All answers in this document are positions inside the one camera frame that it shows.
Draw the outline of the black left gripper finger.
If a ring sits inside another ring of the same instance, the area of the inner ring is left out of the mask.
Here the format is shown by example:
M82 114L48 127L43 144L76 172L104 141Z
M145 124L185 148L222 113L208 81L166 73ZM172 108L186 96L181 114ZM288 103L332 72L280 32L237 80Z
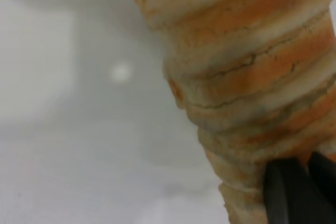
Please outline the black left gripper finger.
M266 166L263 198L269 224L335 224L335 162L313 152Z

